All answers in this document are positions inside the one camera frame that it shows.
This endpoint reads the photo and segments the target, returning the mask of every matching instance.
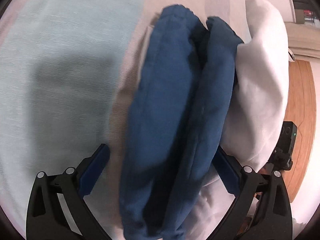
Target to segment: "wooden furniture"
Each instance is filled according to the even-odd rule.
[[[316,91],[310,62],[297,60],[289,64],[289,97],[285,121],[298,127],[290,171],[283,171],[292,202],[298,193],[310,160],[316,131]]]

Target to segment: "blue gripper pad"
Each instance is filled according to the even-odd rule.
[[[242,169],[242,166],[238,163],[236,158],[227,155],[219,146],[212,159],[212,164],[218,172],[228,193],[237,197],[240,193],[240,170]]]
[[[77,167],[80,175],[78,178],[78,194],[81,198],[91,193],[109,159],[109,147],[101,144],[91,157],[85,158],[79,164]]]

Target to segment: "blue towel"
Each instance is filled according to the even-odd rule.
[[[129,109],[120,213],[127,240],[184,239],[229,107],[242,40],[220,18],[163,9]]]

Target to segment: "bed sheet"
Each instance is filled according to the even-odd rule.
[[[251,39],[244,0],[13,0],[9,5],[0,20],[0,205],[24,237],[37,172],[60,173],[108,143],[109,164],[85,201],[108,234],[123,239],[117,194],[127,109],[146,29],[163,7],[175,3],[203,23],[219,16],[244,41]],[[232,196],[221,204],[225,211],[228,201]],[[222,213],[213,213],[212,220]]]

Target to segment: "blue folded cloth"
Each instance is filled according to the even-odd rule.
[[[218,17],[206,24],[173,5],[151,34],[120,182],[127,240],[184,239],[183,221],[218,148],[242,40]]]

